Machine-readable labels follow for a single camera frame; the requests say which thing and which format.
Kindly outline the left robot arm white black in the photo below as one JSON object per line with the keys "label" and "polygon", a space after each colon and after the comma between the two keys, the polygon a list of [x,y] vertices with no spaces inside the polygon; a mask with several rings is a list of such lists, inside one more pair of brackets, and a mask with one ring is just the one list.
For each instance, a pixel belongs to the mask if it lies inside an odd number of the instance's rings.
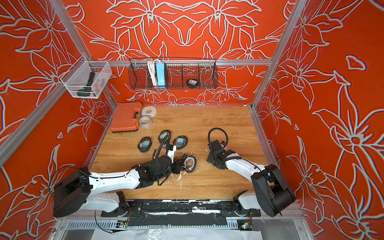
{"label": "left robot arm white black", "polygon": [[164,155],[126,172],[91,173],[77,169],[54,186],[53,216],[62,218],[77,211],[101,211],[104,217],[122,217],[130,211],[123,190],[162,185],[171,174],[185,170],[187,155],[171,159]]}

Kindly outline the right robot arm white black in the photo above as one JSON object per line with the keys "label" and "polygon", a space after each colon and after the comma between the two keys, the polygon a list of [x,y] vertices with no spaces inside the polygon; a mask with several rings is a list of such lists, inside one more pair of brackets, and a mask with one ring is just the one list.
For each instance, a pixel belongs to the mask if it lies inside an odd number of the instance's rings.
{"label": "right robot arm white black", "polygon": [[296,201],[295,194],[276,165],[257,165],[232,150],[226,150],[225,143],[217,140],[209,142],[208,146],[208,163],[218,169],[235,172],[253,185],[252,192],[243,191],[234,197],[237,214],[262,210],[269,217],[275,217]]}

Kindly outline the teal charger front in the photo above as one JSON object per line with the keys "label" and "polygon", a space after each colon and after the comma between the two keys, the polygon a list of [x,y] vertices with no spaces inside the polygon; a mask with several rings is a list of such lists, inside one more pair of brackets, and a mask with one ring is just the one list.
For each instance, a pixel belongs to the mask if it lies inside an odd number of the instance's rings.
{"label": "teal charger front", "polygon": [[184,138],[177,138],[176,139],[176,145],[181,147],[185,144],[185,139]]}

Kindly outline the teal charger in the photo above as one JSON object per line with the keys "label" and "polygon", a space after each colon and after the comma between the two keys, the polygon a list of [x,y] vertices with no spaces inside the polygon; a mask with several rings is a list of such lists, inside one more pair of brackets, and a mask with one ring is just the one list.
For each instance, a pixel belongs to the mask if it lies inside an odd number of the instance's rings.
{"label": "teal charger", "polygon": [[184,138],[177,138],[176,139],[176,145],[181,147],[185,144],[185,139]]}
{"label": "teal charger", "polygon": [[150,141],[144,141],[141,143],[141,148],[142,149],[146,149],[149,145],[150,145]]}

